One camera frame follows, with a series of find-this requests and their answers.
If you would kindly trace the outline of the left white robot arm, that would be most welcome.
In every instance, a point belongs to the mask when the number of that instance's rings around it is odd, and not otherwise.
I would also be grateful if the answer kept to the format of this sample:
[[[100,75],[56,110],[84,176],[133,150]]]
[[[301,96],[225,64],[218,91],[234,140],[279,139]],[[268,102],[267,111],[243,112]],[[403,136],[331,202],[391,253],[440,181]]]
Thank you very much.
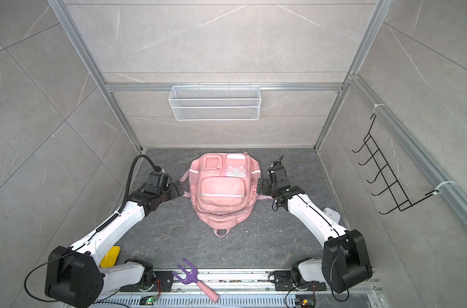
[[[124,199],[124,204],[100,226],[69,247],[49,255],[45,295],[73,307],[89,307],[102,294],[126,286],[148,290],[155,285],[153,265],[130,259],[104,268],[101,261],[134,225],[159,205],[184,195],[180,181],[167,173],[152,172],[145,184]]]

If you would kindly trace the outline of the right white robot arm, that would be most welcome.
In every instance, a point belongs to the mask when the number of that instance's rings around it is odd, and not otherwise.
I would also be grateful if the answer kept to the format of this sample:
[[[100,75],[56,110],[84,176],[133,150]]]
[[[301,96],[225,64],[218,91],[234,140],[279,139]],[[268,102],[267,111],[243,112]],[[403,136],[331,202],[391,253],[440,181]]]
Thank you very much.
[[[257,193],[270,196],[273,205],[282,207],[299,219],[323,247],[321,260],[309,258],[292,265],[295,287],[304,283],[325,283],[341,294],[370,279],[373,269],[364,236],[348,230],[320,210],[302,188],[291,185],[280,162],[267,169],[268,179],[258,181]]]

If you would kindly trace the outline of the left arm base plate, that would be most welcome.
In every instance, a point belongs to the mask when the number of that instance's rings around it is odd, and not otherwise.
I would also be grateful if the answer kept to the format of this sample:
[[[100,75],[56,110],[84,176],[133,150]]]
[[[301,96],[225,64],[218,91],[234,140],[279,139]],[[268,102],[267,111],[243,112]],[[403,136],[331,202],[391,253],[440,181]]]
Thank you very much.
[[[170,270],[146,272],[138,286],[142,292],[171,292],[174,276]]]

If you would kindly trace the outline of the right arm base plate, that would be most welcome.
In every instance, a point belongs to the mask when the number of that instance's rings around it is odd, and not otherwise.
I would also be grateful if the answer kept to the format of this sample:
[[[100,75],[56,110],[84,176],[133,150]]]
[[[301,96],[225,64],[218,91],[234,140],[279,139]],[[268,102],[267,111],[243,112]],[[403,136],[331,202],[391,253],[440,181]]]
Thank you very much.
[[[273,271],[268,275],[268,281],[274,284],[276,291],[289,291],[292,288],[297,290],[306,290],[311,288],[315,291],[326,291],[327,286],[325,282],[312,281],[307,282],[301,278],[301,275],[297,274],[294,269],[285,271],[277,270]]]

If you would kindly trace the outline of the pink school backpack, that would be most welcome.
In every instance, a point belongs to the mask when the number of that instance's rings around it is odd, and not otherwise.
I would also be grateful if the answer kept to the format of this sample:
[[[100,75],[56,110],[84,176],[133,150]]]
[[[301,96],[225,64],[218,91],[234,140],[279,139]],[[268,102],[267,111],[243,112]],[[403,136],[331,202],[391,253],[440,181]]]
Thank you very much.
[[[194,160],[180,183],[188,183],[184,196],[199,219],[223,238],[249,218],[258,200],[259,163],[247,153],[206,153]]]

